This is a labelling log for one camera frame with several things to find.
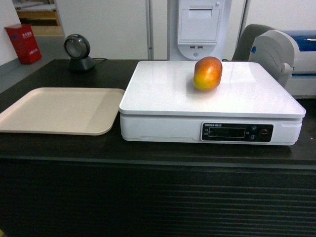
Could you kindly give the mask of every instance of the plastic tray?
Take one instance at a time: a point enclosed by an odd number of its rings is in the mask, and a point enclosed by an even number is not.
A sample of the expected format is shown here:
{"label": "plastic tray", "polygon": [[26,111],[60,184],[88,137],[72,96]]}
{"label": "plastic tray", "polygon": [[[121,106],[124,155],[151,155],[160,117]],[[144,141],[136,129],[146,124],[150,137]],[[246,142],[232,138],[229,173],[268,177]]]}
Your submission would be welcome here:
{"label": "plastic tray", "polygon": [[0,132],[101,135],[112,128],[123,95],[122,89],[38,88],[0,114]]}

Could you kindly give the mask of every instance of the countertop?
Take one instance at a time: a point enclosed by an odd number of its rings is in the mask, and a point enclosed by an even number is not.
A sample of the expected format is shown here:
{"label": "countertop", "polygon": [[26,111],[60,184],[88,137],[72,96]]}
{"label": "countertop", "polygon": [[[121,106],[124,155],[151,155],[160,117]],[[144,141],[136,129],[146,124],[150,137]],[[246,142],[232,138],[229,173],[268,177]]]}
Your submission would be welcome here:
{"label": "countertop", "polygon": [[[53,60],[0,94],[0,112],[39,87],[126,89],[139,60],[98,61],[88,73],[67,70],[68,60]],[[120,134],[119,114],[112,129],[100,136],[0,134],[0,158],[21,160],[242,166],[316,169],[316,99],[298,99],[307,110],[293,146],[128,142]]]}

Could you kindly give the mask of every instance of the gray machine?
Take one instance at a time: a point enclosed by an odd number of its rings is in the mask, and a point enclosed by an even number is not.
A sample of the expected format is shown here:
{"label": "gray machine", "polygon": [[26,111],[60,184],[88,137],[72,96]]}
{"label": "gray machine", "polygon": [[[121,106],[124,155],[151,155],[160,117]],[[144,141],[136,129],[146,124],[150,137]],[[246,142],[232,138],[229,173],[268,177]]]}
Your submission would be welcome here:
{"label": "gray machine", "polygon": [[291,95],[316,97],[316,31],[267,31],[256,37],[249,61],[263,66]]}

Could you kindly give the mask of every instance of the digital scale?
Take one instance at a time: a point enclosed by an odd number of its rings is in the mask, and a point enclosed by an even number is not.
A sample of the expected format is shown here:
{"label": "digital scale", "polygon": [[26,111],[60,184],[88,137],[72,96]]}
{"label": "digital scale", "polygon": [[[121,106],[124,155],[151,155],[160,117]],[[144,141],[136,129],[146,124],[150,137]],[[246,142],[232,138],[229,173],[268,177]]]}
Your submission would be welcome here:
{"label": "digital scale", "polygon": [[195,61],[142,61],[119,106],[128,141],[293,145],[306,110],[257,63],[222,62],[220,85],[193,85]]}

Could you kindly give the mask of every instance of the red box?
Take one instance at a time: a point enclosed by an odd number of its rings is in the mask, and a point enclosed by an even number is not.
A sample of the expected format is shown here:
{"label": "red box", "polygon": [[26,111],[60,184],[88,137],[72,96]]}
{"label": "red box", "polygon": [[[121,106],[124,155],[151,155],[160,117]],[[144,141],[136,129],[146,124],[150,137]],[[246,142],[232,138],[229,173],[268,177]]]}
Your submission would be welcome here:
{"label": "red box", "polygon": [[31,64],[41,59],[31,25],[17,24],[5,27],[5,30],[22,64]]}

